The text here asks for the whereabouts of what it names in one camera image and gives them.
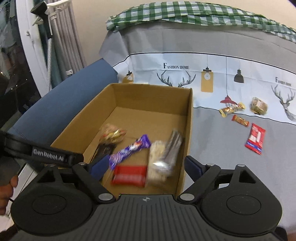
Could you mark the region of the person's left hand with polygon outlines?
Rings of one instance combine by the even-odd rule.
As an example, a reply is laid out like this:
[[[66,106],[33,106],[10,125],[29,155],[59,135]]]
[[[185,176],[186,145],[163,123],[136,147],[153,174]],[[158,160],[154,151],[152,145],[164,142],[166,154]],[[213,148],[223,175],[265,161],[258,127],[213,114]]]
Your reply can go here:
[[[13,176],[7,185],[0,188],[0,215],[5,215],[9,199],[13,196],[14,189],[18,185],[19,178]]]

